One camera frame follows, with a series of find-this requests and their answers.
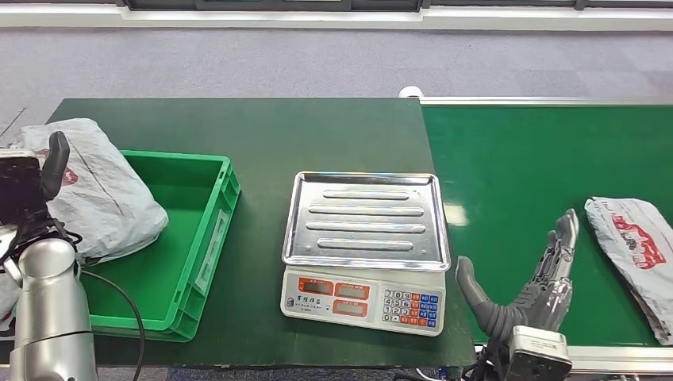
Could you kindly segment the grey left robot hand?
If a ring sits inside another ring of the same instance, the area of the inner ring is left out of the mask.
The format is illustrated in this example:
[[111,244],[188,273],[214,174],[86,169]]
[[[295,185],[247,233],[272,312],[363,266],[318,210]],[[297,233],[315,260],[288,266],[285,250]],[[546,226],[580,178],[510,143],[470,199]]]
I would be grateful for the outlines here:
[[41,168],[42,189],[46,201],[53,200],[62,187],[63,174],[70,156],[70,146],[62,131],[48,139],[49,153]]

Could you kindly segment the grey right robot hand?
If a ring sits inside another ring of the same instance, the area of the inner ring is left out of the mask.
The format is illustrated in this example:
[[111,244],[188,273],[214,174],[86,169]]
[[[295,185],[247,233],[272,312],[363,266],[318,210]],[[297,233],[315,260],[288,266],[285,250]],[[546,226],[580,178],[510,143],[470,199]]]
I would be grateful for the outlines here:
[[497,304],[486,295],[468,257],[457,258],[456,281],[477,326],[489,340],[509,343],[518,325],[559,330],[571,304],[570,274],[578,235],[579,219],[570,208],[556,219],[533,276],[508,305]]

